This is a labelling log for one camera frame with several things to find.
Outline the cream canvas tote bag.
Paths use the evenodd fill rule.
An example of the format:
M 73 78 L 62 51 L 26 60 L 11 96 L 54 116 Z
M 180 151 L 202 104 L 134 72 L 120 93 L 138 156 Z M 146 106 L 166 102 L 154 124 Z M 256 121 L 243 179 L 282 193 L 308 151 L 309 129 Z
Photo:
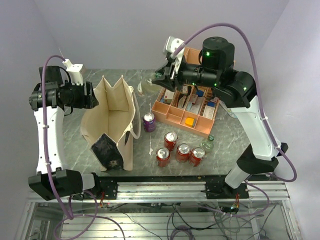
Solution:
M 132 86 L 123 77 L 114 84 L 102 78 L 94 89 L 98 106 L 86 110 L 81 135 L 103 171 L 133 170 L 133 141 L 141 135 L 141 114 Z

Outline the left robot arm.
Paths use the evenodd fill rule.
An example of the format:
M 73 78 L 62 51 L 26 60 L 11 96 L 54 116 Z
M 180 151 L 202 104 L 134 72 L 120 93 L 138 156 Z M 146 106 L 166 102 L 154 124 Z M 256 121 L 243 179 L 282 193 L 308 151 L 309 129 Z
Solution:
M 99 177 L 96 173 L 81 174 L 69 169 L 66 163 L 63 143 L 63 119 L 65 107 L 73 109 L 93 109 L 99 102 L 94 94 L 91 82 L 83 81 L 83 64 L 72 64 L 64 69 L 67 79 L 61 74 L 63 67 L 50 65 L 45 68 L 45 98 L 47 113 L 47 145 L 51 174 L 48 174 L 44 151 L 42 85 L 38 83 L 29 97 L 33 110 L 39 140 L 39 157 L 36 175 L 28 178 L 29 187 L 44 200 L 55 199 L 49 178 L 52 178 L 60 197 L 85 194 L 96 199 L 102 193 Z

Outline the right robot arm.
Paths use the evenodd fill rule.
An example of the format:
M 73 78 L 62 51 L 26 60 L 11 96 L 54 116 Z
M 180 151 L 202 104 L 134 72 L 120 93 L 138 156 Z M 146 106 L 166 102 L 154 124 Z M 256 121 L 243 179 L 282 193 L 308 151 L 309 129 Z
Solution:
M 247 72 L 234 69 L 235 46 L 223 37 L 205 39 L 199 54 L 200 64 L 187 63 L 184 51 L 176 58 L 170 55 L 184 42 L 170 36 L 166 41 L 166 63 L 155 71 L 152 83 L 167 90 L 180 90 L 183 85 L 207 87 L 224 102 L 241 123 L 250 145 L 236 161 L 220 186 L 226 198 L 238 192 L 240 184 L 250 175 L 273 172 L 278 157 L 288 150 L 280 142 L 260 109 L 254 78 Z

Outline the clear bottle green cap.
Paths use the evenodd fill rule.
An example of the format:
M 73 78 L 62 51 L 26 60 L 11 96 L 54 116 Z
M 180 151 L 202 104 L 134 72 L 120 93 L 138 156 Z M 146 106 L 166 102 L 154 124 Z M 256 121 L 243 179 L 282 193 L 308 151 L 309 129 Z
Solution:
M 203 139 L 200 143 L 200 147 L 204 149 L 205 153 L 210 153 L 214 148 L 214 140 L 215 137 L 213 135 L 209 135 L 207 138 Z

